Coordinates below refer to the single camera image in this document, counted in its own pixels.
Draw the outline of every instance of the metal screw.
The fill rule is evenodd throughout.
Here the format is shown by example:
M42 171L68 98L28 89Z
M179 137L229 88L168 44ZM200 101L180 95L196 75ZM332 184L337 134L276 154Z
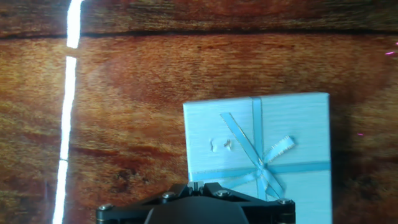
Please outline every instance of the metal screw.
M113 207L113 205L112 205L111 203L107 203L107 204L105 204L105 205L99 206L99 207L98 207L98 210L105 211L105 210L108 210L108 209L110 209L110 208L112 208L112 207Z
M226 197L229 195L227 190L219 190L216 192L217 197Z
M165 192L165 193L163 193L162 197L164 199L169 199L169 198L175 197L175 193L174 192Z
M292 203L291 199L287 199L287 198L281 198L277 200L278 203L282 204L282 205L287 205Z

